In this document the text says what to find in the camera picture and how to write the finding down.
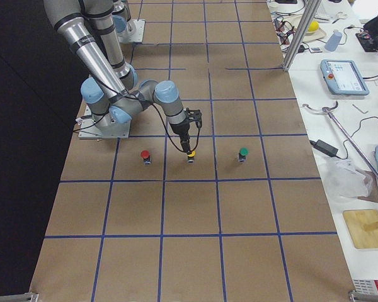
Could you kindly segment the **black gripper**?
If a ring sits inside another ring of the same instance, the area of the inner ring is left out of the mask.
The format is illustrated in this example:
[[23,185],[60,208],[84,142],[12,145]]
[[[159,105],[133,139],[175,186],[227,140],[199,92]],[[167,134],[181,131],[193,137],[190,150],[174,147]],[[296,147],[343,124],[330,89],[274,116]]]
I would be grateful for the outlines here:
[[182,122],[177,123],[177,124],[170,123],[170,126],[174,134],[180,137],[180,144],[181,144],[183,152],[186,154],[190,154],[191,153],[190,136],[189,136],[190,123],[188,122],[188,119],[185,118]]

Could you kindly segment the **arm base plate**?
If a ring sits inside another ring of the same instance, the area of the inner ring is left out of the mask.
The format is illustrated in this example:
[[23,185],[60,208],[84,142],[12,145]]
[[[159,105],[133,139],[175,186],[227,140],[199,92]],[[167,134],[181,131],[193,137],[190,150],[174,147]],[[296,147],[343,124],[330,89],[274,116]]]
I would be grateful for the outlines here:
[[131,19],[124,31],[118,32],[118,41],[120,43],[142,43],[144,37],[146,21]]
[[84,114],[76,118],[76,123],[81,140],[128,138],[130,133],[130,122],[120,124],[109,113],[105,116],[92,115],[88,106]]

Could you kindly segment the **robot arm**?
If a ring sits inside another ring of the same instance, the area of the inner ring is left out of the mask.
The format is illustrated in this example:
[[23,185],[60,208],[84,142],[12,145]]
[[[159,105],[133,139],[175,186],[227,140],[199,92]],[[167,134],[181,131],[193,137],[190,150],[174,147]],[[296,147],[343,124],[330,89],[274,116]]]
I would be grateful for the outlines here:
[[172,131],[180,137],[182,152],[190,154],[190,116],[172,81],[145,81],[137,91],[137,74],[125,61],[119,36],[134,30],[127,1],[44,1],[54,30],[88,68],[103,102],[91,105],[94,116],[109,115],[128,123],[152,104],[162,107]]
[[137,82],[134,68],[126,63],[119,37],[128,33],[127,8],[121,1],[80,1],[81,12],[101,51],[126,89]]

